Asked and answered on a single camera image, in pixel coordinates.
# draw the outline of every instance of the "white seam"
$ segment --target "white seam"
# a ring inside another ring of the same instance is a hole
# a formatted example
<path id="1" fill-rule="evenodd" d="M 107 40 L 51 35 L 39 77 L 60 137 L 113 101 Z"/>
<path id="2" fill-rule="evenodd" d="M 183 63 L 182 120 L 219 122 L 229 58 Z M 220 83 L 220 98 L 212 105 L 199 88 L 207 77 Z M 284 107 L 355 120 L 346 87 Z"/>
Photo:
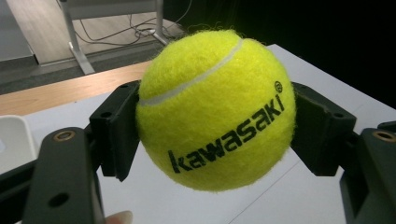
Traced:
<path id="1" fill-rule="evenodd" d="M 204 73 L 202 73 L 201 75 L 193 78 L 192 80 L 182 83 L 180 85 L 178 85 L 177 87 L 175 87 L 174 89 L 170 90 L 170 91 L 166 91 L 165 93 L 161 94 L 161 95 L 157 95 L 157 96 L 153 96 L 151 98 L 148 99 L 140 99 L 139 104 L 140 105 L 157 105 L 162 103 L 164 100 L 171 98 L 173 96 L 178 95 L 179 93 L 181 93 L 184 89 L 192 86 L 193 84 L 204 80 L 206 77 L 210 76 L 212 73 L 216 72 L 218 69 L 220 69 L 224 64 L 226 64 L 227 62 L 229 62 L 231 60 L 231 58 L 235 55 L 235 53 L 241 49 L 242 47 L 242 42 L 243 39 L 239 39 L 238 43 L 236 44 L 236 46 L 231 49 L 230 53 L 225 56 L 221 61 L 219 61 L 217 64 L 215 64 L 213 67 L 211 67 L 210 69 L 206 70 Z"/>

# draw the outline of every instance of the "screw hole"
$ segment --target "screw hole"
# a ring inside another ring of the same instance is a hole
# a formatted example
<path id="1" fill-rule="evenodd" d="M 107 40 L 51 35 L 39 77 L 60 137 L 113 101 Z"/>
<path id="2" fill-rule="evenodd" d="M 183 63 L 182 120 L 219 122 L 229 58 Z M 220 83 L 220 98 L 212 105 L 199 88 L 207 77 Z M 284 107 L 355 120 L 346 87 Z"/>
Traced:
<path id="1" fill-rule="evenodd" d="M 53 136 L 53 140 L 57 142 L 63 142 L 72 139 L 75 135 L 76 133 L 73 131 L 64 131 L 55 134 L 55 136 Z"/>
<path id="2" fill-rule="evenodd" d="M 335 115 L 337 118 L 339 118 L 339 119 L 344 117 L 344 115 L 341 114 L 341 113 L 334 113 L 334 115 Z"/>
<path id="3" fill-rule="evenodd" d="M 382 141 L 396 143 L 396 136 L 394 134 L 377 131 L 374 132 L 373 135 Z"/>
<path id="4" fill-rule="evenodd" d="M 102 118 L 108 118 L 108 117 L 111 116 L 111 113 L 110 113 L 110 112 L 105 112 L 105 113 L 101 114 L 100 116 L 101 116 Z"/>
<path id="5" fill-rule="evenodd" d="M 66 203 L 67 200 L 69 200 L 69 195 L 67 193 L 59 193 L 49 200 L 49 206 L 59 207 L 62 204 Z"/>

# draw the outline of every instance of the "white table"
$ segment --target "white table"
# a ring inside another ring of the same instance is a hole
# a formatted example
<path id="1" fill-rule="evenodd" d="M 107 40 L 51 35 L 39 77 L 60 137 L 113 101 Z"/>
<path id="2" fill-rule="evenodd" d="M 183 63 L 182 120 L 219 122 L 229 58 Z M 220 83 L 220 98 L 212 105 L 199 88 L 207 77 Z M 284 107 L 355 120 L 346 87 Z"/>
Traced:
<path id="1" fill-rule="evenodd" d="M 358 118 L 356 133 L 396 120 L 396 110 L 357 91 L 280 46 L 269 49 L 294 82 L 305 84 Z M 26 115 L 37 142 L 64 127 L 85 128 L 91 113 L 109 93 Z M 274 169 L 254 185 L 222 193 L 194 191 L 169 179 L 139 146 L 129 176 L 121 183 L 98 171 L 106 216 L 134 213 L 135 224 L 338 224 L 346 223 L 335 177 L 317 177 L 290 149 Z"/>

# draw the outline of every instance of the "wooden surface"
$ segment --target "wooden surface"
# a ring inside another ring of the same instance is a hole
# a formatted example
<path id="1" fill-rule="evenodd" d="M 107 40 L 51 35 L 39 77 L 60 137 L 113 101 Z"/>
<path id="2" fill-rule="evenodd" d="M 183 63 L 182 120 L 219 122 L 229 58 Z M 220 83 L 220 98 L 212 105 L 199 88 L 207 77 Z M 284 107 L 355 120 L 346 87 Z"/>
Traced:
<path id="1" fill-rule="evenodd" d="M 0 116 L 23 116 L 114 91 L 119 85 L 140 79 L 148 65 L 149 62 L 137 63 L 86 77 L 0 95 Z"/>

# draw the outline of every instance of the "table surface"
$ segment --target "table surface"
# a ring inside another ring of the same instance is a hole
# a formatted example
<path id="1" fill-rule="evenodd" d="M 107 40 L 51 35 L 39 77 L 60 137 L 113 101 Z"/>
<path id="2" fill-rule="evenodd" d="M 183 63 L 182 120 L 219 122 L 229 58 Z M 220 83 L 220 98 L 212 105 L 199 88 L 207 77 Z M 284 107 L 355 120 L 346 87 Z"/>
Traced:
<path id="1" fill-rule="evenodd" d="M 268 47 L 294 82 L 305 84 L 358 118 L 355 132 L 395 120 L 396 110 L 357 91 L 280 46 Z M 119 85 L 141 78 L 149 63 L 76 78 L 0 96 L 0 114 L 24 115 L 37 141 L 64 127 L 85 128 L 90 114 Z M 134 223 L 346 223 L 334 177 L 317 177 L 289 149 L 255 184 L 209 193 L 176 184 L 150 160 L 140 145 L 129 176 L 121 183 L 99 178 L 106 215 L 134 213 Z"/>

